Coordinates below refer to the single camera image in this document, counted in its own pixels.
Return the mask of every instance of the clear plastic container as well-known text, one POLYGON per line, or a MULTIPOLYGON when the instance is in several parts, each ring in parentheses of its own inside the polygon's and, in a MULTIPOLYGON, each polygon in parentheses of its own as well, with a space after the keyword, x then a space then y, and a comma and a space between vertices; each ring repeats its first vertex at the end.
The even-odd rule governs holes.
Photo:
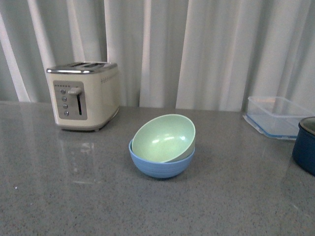
POLYGON ((260 133, 277 139, 296 139, 299 122, 315 116, 283 97, 249 97, 245 120, 260 133))

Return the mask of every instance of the stacked bowls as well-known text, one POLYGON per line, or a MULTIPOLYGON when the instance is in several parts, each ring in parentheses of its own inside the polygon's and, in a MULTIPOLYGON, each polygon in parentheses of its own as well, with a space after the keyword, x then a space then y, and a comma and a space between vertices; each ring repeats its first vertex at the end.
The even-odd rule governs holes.
POLYGON ((168 114, 144 124, 129 143, 136 167, 146 175, 169 178, 184 171, 195 150, 196 130, 186 116, 168 114))

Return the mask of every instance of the bowl rim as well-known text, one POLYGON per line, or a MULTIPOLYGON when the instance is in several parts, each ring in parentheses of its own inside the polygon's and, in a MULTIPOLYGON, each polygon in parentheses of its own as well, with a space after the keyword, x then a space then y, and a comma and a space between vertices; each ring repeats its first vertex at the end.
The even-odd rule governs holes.
POLYGON ((193 139, 191 140, 191 142, 189 143, 189 145, 187 146, 187 148, 186 148, 184 151, 182 151, 180 154, 178 154, 178 155, 175 156, 175 157, 172 157, 172 158, 169 159, 169 160, 163 161, 163 163, 170 162, 170 161, 172 161, 172 160, 178 158, 179 156, 183 155, 183 153, 185 153, 185 152, 187 151, 187 149, 195 142, 196 127, 195 127, 194 123, 191 121, 191 119, 189 119, 188 117, 186 117, 186 116, 184 116, 184 115, 181 115, 181 114, 173 114, 173 113, 171 113, 171 114, 165 114, 165 115, 162 115, 162 116, 158 116, 158 117, 155 117, 155 118, 149 120, 149 121, 146 122, 144 125, 142 125, 142 126, 140 127, 140 129, 138 129, 138 131, 135 133, 135 135, 134 135, 133 138, 132 138, 132 140, 134 140, 134 138, 137 136, 137 134, 140 132, 140 130, 142 130, 147 124, 153 122, 153 121, 156 120, 156 119, 160 119, 160 118, 162 118, 162 117, 168 117, 168 116, 183 117, 183 118, 185 118, 186 120, 188 120, 188 121, 192 124, 192 127, 193 127, 193 139))
POLYGON ((308 133, 310 133, 311 135, 315 136, 315 130, 312 130, 310 128, 308 128, 306 125, 305 125, 305 122, 308 121, 308 120, 314 120, 315 121, 315 117, 306 117, 304 119, 302 119, 300 122, 299 122, 299 125, 302 129, 304 129, 305 131, 307 131, 308 133))
POLYGON ((149 160, 143 159, 143 158, 137 156, 136 154, 134 154, 134 152, 132 151, 132 147, 131 147, 132 141, 133 141, 133 139, 130 140, 129 145, 128 145, 130 153, 132 153, 132 155, 134 155, 136 158, 138 158, 138 159, 140 159, 140 160, 143 160, 143 161, 145 161, 145 162, 147 162, 147 163, 152 163, 152 164, 172 165, 172 164, 176 164, 176 163, 181 163, 181 162, 184 162, 184 161, 186 161, 187 159, 191 158, 191 157, 194 155, 195 150, 196 150, 196 148, 194 147, 192 153, 190 153, 187 157, 185 157, 184 159, 181 159, 181 160, 179 160, 179 161, 172 161, 172 162, 156 162, 156 161, 149 161, 149 160))

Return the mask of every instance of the navy blue pot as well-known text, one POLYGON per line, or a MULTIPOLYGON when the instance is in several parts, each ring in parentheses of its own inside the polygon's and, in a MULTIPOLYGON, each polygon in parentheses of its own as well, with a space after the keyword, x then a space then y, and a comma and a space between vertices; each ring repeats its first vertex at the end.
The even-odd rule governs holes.
POLYGON ((315 117, 301 120, 299 128, 292 156, 300 167, 315 176, 315 117))

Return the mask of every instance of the toaster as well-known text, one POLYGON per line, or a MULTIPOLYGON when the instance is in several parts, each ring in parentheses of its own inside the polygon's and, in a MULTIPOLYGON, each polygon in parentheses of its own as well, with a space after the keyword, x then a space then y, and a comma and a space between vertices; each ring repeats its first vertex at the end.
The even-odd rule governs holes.
POLYGON ((47 68, 57 126, 98 131, 118 112, 120 84, 116 63, 76 62, 47 68))

